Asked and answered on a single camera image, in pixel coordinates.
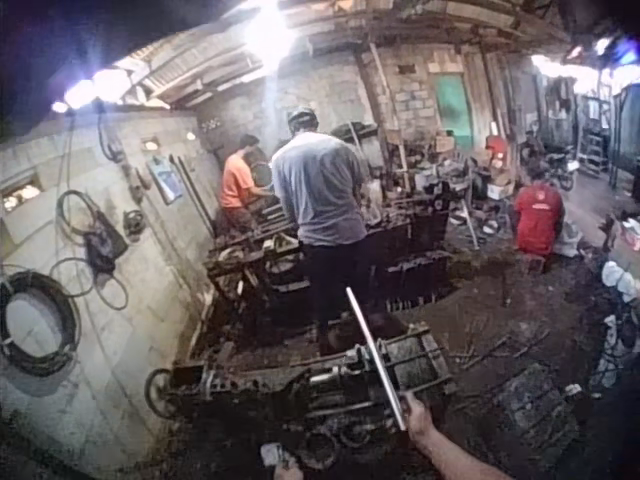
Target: framed picture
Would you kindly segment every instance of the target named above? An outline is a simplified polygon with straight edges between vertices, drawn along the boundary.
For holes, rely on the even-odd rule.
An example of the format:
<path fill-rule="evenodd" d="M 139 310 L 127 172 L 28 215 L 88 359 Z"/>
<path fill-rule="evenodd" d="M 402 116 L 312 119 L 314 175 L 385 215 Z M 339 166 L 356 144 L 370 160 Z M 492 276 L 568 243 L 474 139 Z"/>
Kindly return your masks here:
<path fill-rule="evenodd" d="M 165 157 L 154 155 L 147 162 L 147 167 L 162 194 L 164 203 L 170 205 L 182 196 L 183 188 L 180 177 L 171 168 L 171 164 Z"/>

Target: gray t-shirt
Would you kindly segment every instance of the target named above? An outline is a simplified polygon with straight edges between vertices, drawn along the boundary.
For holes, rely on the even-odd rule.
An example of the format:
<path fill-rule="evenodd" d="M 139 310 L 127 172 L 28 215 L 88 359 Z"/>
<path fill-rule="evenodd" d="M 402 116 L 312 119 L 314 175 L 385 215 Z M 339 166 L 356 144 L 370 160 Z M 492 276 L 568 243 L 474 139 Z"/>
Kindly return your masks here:
<path fill-rule="evenodd" d="M 367 232 L 354 192 L 362 171 L 355 153 L 329 135 L 304 132 L 278 150 L 273 187 L 298 238 L 309 245 L 347 245 Z"/>

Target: motorcycle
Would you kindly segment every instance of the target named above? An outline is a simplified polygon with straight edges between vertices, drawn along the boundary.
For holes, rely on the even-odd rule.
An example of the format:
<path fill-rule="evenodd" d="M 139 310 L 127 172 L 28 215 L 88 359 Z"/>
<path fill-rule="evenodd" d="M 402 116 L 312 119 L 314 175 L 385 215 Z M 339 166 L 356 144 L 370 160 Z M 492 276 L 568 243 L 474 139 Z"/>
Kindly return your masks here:
<path fill-rule="evenodd" d="M 547 153 L 545 162 L 549 166 L 548 180 L 566 192 L 571 191 L 575 184 L 574 173 L 580 168 L 580 162 L 574 157 L 573 147 Z"/>

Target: roof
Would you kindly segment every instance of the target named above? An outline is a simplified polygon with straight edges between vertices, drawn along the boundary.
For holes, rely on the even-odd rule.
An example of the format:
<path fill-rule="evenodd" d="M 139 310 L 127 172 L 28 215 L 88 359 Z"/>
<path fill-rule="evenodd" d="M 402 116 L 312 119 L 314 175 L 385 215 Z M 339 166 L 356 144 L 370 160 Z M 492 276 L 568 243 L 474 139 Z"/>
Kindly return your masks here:
<path fill-rule="evenodd" d="M 287 27 L 296 34 L 293 54 L 368 41 L 469 44 L 487 50 L 540 49 L 565 45 L 557 9 L 526 0 L 297 0 L 280 1 Z M 151 98 L 193 106 L 221 85 L 259 67 L 244 36 L 259 11 L 248 1 L 213 24 L 173 35 L 131 53 L 141 60 L 131 73 Z"/>

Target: orange t-shirt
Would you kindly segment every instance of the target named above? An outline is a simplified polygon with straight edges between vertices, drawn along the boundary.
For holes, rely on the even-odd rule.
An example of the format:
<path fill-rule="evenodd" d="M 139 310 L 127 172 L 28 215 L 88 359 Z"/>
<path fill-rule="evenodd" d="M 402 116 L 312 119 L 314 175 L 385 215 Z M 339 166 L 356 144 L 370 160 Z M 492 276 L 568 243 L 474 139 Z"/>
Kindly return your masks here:
<path fill-rule="evenodd" d="M 247 188 L 255 186 L 251 169 L 240 155 L 234 153 L 224 164 L 220 206 L 223 208 L 244 207 L 249 199 Z"/>

